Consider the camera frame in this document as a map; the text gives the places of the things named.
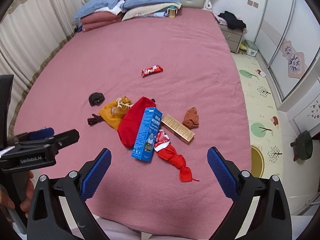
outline red foil wrapper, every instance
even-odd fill
[[[165,133],[164,130],[159,130],[156,136],[156,142],[154,148],[156,152],[166,148],[170,144],[169,136]]]
[[[153,67],[146,68],[146,69],[142,70],[141,76],[145,77],[145,76],[148,76],[148,75],[151,75],[151,74],[155,74],[155,73],[159,73],[159,72],[162,72],[162,71],[163,71],[162,67],[160,67],[159,65],[155,65]]]

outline curtain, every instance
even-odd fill
[[[14,0],[1,21],[0,74],[14,74],[9,134],[37,77],[73,37],[74,14],[70,0]]]

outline tan box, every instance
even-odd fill
[[[189,144],[192,138],[195,136],[195,133],[185,127],[182,123],[179,123],[170,115],[166,114],[162,120],[162,124],[168,128],[175,136],[177,136],[181,141],[186,144]]]

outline pink bed sheet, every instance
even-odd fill
[[[160,65],[162,73],[141,77]],[[196,107],[200,125],[190,145],[168,132],[199,182],[180,182],[179,170],[154,154],[146,163],[106,123],[87,124],[100,107],[88,97],[102,92],[108,103],[154,98],[163,114],[182,121]],[[250,169],[251,151],[244,95],[229,47],[210,12],[183,8],[176,19],[143,18],[79,33],[52,59],[19,112],[15,133],[53,127],[80,132],[78,143],[60,151],[57,164],[41,172],[65,176],[106,147],[111,166],[94,197],[92,213],[134,230],[208,239],[228,212],[226,198],[207,163],[216,146],[239,169]]]

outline blue gripper pad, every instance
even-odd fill
[[[39,131],[31,132],[29,135],[29,140],[41,140],[52,137],[54,135],[54,130],[52,128],[45,128]]]
[[[223,193],[227,198],[231,198],[233,202],[236,202],[238,200],[237,182],[228,167],[213,148],[208,150],[207,158],[208,164],[216,176]]]
[[[80,193],[80,198],[82,201],[86,201],[88,198],[93,197],[110,164],[111,152],[109,150],[105,150],[99,160],[89,171],[88,175],[82,181]]]

